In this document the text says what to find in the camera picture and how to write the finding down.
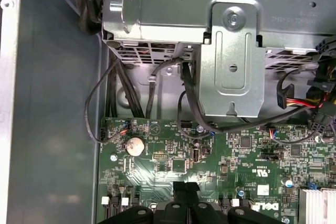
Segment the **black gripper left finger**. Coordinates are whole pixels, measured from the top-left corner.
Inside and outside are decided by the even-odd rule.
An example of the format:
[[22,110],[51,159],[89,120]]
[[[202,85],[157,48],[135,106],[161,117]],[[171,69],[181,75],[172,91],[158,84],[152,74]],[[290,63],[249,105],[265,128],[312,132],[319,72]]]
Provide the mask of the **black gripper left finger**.
[[174,182],[173,198],[158,205],[155,212],[135,206],[107,218],[104,223],[187,223],[187,191],[182,182]]

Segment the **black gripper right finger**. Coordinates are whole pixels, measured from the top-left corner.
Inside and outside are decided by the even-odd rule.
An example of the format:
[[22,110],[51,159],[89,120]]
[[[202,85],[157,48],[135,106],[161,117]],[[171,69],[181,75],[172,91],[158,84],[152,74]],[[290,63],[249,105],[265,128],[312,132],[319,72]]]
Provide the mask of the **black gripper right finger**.
[[204,207],[198,197],[198,186],[187,186],[187,202],[191,210],[192,223],[236,223],[236,224],[267,224],[281,223],[272,217],[263,215],[246,207],[233,207],[227,214],[224,214],[221,209],[215,208],[209,203],[204,202]]

